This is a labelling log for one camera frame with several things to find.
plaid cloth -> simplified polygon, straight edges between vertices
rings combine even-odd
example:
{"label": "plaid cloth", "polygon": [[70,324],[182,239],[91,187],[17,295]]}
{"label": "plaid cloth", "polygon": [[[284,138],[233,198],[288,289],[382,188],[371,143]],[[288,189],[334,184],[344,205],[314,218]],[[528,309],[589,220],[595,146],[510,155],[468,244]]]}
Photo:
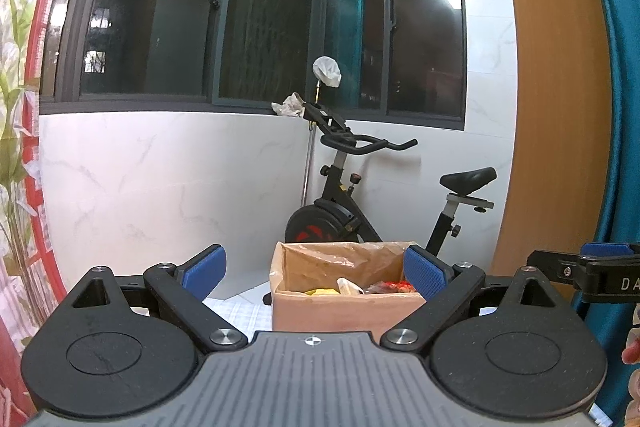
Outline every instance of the plaid cloth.
{"label": "plaid cloth", "polygon": [[256,331],[271,331],[271,307],[264,304],[210,298],[204,299],[203,304],[242,331],[249,340]]}

blue textured pad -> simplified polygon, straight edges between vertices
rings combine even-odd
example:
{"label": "blue textured pad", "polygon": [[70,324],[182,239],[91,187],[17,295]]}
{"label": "blue textured pad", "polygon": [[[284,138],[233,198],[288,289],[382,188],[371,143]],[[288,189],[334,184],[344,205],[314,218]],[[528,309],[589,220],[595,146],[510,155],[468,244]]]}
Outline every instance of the blue textured pad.
{"label": "blue textured pad", "polygon": [[184,272],[182,287],[189,291],[199,301],[211,293],[218,286],[226,273],[226,252],[217,247],[199,263]]}
{"label": "blue textured pad", "polygon": [[634,251],[628,243],[585,243],[580,248],[580,255],[583,257],[617,257],[633,254]]}
{"label": "blue textured pad", "polygon": [[404,251],[404,276],[426,301],[447,286],[444,272],[421,256],[413,247]]}

blue gripper pad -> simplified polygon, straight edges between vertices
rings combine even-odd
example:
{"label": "blue gripper pad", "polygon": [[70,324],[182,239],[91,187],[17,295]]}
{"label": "blue gripper pad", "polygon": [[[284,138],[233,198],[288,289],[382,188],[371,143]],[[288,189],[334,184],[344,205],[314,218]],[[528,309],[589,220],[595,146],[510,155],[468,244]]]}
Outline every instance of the blue gripper pad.
{"label": "blue gripper pad", "polygon": [[226,252],[211,245],[176,269],[176,279],[199,301],[220,284],[226,273]]}
{"label": "blue gripper pad", "polygon": [[428,301],[453,279],[453,269],[418,245],[404,251],[404,277]]}
{"label": "blue gripper pad", "polygon": [[582,257],[618,257],[633,254],[634,251],[628,243],[585,243],[580,248]]}

black saddle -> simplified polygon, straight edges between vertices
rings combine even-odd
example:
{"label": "black saddle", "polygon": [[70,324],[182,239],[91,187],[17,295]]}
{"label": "black saddle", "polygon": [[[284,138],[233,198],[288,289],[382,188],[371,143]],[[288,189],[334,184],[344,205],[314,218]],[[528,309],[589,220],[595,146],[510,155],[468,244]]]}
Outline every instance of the black saddle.
{"label": "black saddle", "polygon": [[494,181],[498,177],[493,167],[478,169],[477,171],[456,172],[445,174],[440,178],[440,185],[455,192],[459,196],[468,196],[478,188]]}

cardboard box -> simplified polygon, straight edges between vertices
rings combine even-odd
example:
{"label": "cardboard box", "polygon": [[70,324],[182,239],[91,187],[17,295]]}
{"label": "cardboard box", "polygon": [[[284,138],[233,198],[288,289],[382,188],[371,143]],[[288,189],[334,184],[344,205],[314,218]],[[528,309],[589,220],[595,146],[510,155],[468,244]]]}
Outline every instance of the cardboard box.
{"label": "cardboard box", "polygon": [[424,304],[418,293],[316,295],[316,288],[338,289],[346,277],[361,288],[402,280],[404,250],[412,243],[278,243],[269,282],[273,330],[321,333],[371,331],[376,342]]}

